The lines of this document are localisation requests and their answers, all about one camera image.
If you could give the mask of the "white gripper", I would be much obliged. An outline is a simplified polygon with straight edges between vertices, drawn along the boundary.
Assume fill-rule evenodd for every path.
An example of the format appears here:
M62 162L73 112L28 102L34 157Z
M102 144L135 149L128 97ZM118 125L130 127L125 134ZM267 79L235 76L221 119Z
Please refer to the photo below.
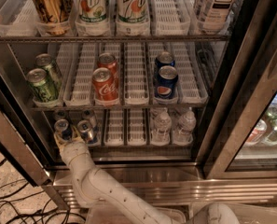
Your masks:
M71 143L67 143L57 133L53 134L57 147L60 148L60 154L63 162L70 168L90 167L91 156L87 146L83 143L79 133L73 133Z

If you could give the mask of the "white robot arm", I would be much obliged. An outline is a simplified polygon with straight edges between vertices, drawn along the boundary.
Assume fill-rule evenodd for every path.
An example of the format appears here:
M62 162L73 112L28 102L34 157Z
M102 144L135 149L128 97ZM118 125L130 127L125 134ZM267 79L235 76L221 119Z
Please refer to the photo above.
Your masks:
M223 203L205 205L187 222L176 221L97 167L88 147L79 136L64 140L55 133L54 139L63 162L71 172L76 199L84 206L92 207L104 199L114 205L132 224L240 224L234 212Z

